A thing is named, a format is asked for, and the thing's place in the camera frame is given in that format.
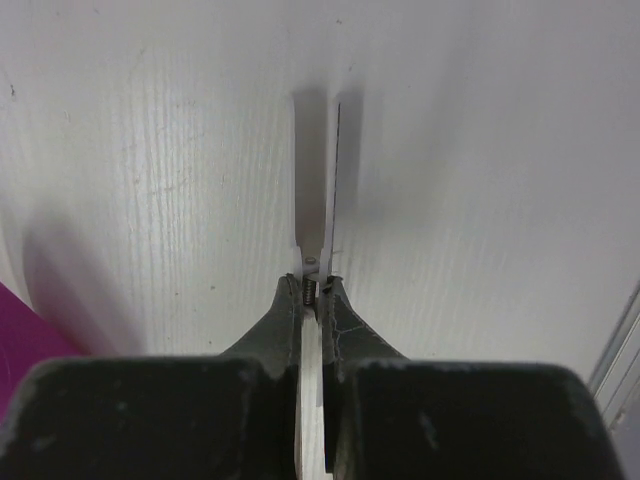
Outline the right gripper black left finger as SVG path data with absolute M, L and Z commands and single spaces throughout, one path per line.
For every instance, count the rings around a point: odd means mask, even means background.
M 257 360 L 270 378 L 297 380 L 303 319 L 300 283 L 293 274 L 286 274 L 277 281 L 268 311 L 220 356 Z

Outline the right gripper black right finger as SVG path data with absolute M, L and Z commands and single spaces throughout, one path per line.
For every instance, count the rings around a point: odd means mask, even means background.
M 343 383 L 350 365 L 361 360 L 405 358 L 358 315 L 341 277 L 329 277 L 321 288 L 319 321 L 325 383 Z

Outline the magenta plastic litter scoop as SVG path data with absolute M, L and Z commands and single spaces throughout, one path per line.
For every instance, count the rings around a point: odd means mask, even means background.
M 85 352 L 4 284 L 0 308 L 1 420 L 4 420 L 14 392 L 34 365 Z

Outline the white plastic clip tool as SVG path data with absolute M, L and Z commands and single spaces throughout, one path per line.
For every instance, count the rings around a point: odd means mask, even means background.
M 326 93 L 319 88 L 293 93 L 294 235 L 303 298 L 296 433 L 301 479 L 329 477 L 324 459 L 321 327 L 310 298 L 317 292 L 325 244 L 328 110 Z

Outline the aluminium frame rail right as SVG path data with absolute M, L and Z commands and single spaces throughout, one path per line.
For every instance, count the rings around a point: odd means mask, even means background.
M 639 285 L 636 285 L 588 381 L 609 429 L 614 429 L 625 416 L 638 387 Z

